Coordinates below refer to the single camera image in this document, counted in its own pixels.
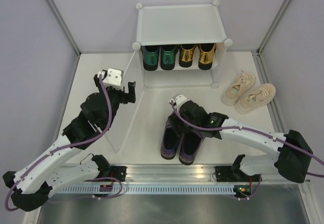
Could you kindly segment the purple loafer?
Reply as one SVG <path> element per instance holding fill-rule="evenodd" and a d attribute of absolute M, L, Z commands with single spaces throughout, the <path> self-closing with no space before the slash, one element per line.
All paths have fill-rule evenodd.
<path fill-rule="evenodd" d="M 179 152 L 179 161 L 184 165 L 191 165 L 198 154 L 205 136 L 197 130 L 185 133 Z"/>
<path fill-rule="evenodd" d="M 177 153 L 183 134 L 174 127 L 175 115 L 171 114 L 165 124 L 160 145 L 160 155 L 163 159 L 172 160 Z"/>

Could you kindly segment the green loafer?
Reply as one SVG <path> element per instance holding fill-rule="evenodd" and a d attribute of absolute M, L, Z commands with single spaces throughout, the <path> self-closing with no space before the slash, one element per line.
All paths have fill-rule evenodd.
<path fill-rule="evenodd" d="M 178 52 L 178 45 L 176 45 L 176 44 L 169 44 L 169 45 L 161 46 L 160 66 L 163 70 L 174 69 L 177 52 Z"/>
<path fill-rule="evenodd" d="M 143 67 L 147 71 L 154 71 L 158 68 L 159 46 L 142 46 Z"/>

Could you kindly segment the white cabinet door panel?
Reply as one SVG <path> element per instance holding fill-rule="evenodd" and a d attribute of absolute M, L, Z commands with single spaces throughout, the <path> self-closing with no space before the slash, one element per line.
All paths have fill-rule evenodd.
<path fill-rule="evenodd" d="M 128 83 L 135 83 L 135 103 L 120 104 L 110 130 L 105 134 L 106 139 L 115 153 L 118 153 L 127 141 L 130 128 L 137 113 L 142 94 L 144 92 L 143 75 L 138 52 L 134 52 L 128 64 L 112 66 L 113 69 L 123 71 L 122 86 L 128 92 Z"/>

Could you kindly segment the gold pointed shoe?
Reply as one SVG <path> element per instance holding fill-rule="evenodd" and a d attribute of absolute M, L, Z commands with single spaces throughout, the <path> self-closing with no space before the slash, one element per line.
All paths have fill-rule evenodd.
<path fill-rule="evenodd" d="M 196 44 L 179 45 L 179 65 L 183 68 L 192 66 Z"/>
<path fill-rule="evenodd" d="M 199 44 L 198 49 L 199 49 L 199 60 L 198 60 L 199 69 L 201 70 L 211 69 L 214 61 L 216 44 L 215 43 Z"/>

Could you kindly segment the gold pointed shoe front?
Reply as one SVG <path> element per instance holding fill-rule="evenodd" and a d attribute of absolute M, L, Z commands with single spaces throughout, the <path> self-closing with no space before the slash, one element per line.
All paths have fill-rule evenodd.
<path fill-rule="evenodd" d="M 199 49 L 199 60 L 198 60 L 199 69 L 201 70 L 211 69 L 214 61 L 216 44 L 215 43 L 199 44 L 198 49 Z"/>

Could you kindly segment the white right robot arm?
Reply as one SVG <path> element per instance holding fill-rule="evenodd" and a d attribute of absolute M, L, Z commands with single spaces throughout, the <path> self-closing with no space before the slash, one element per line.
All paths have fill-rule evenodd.
<path fill-rule="evenodd" d="M 177 117 L 173 123 L 176 129 L 234 141 L 263 152 L 258 156 L 238 155 L 231 166 L 235 180 L 243 181 L 259 174 L 279 174 L 294 183 L 304 182 L 313 151 L 298 131 L 282 133 L 256 129 L 221 113 L 207 113 L 203 107 L 180 96 L 171 99 L 170 105 Z"/>

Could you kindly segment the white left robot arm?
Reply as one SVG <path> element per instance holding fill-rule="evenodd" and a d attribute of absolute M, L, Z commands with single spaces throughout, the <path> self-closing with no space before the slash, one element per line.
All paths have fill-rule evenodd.
<path fill-rule="evenodd" d="M 3 175 L 10 189 L 5 198 L 7 211 L 33 211 L 57 192 L 80 182 L 120 182 L 112 176 L 111 165 L 103 155 L 93 155 L 87 162 L 68 170 L 62 168 L 67 160 L 87 149 L 110 129 L 120 104 L 136 101 L 135 82 L 128 83 L 127 92 L 104 86 L 99 80 L 95 84 L 99 91 L 86 98 L 79 115 L 45 152 L 22 170 L 7 171 Z"/>

